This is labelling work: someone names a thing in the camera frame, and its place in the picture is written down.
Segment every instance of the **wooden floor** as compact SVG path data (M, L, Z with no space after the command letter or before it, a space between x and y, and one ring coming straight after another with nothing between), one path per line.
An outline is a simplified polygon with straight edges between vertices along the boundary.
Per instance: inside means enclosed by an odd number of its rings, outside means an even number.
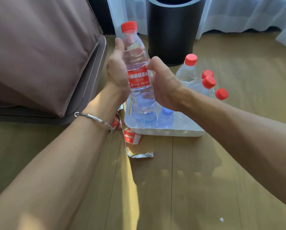
M286 47L276 35L203 35L193 53L197 72L213 70L216 88L228 90L227 104L286 123ZM114 38L107 40L110 55ZM0 193L62 130L0 123ZM141 143L153 159L129 159L119 133L108 135L72 230L286 229L286 206L209 135L143 136Z

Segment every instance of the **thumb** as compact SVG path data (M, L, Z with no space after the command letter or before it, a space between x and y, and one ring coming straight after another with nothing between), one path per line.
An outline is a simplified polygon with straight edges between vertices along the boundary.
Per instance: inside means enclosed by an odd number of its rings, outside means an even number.
M171 73L169 67L158 56L154 56L145 67L148 70L154 70L157 74Z
M123 58L125 52L123 40L120 38L115 38L115 48L112 53L114 57Z

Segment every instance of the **sheer curtain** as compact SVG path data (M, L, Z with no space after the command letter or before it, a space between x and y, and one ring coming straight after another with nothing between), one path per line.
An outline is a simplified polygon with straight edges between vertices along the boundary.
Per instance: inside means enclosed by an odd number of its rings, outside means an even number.
M145 0L108 0L108 4L118 37L121 24L132 20L140 34L147 34ZM269 26L282 30L276 40L286 46L286 0L206 0L196 39L209 30L263 31Z

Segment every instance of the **white plastic tray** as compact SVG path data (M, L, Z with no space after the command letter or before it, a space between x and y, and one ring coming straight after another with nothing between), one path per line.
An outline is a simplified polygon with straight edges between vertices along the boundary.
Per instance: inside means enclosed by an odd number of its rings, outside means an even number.
M171 129L162 129L162 128L144 128L143 125L138 122L132 110L130 108L130 97L126 103L125 110L125 124L131 128L135 133L141 135L167 135L167 136L191 136L198 137L205 133L205 131L197 125L193 120L185 116L180 112L174 112L174 122ZM162 106L159 103L156 103L155 113L158 116L162 110Z

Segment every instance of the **silver bracelet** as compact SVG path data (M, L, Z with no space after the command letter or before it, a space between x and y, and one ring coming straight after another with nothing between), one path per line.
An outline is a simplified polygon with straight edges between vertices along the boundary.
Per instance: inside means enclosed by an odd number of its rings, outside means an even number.
M107 127L109 127L109 132L112 132L112 131L113 131L111 125L105 123L104 121L102 121L101 119L99 119L99 118L97 118L97 117L95 117L95 116L92 116L92 115L89 115L89 114L83 114L83 113L81 113L81 112L76 112L76 113L75 113L75 117L76 117L76 118L77 118L79 115L85 116L85 117L88 117L88 118L91 118L91 119L94 119L94 120L96 120L96 121L98 121L98 122L100 122L100 123L106 125Z

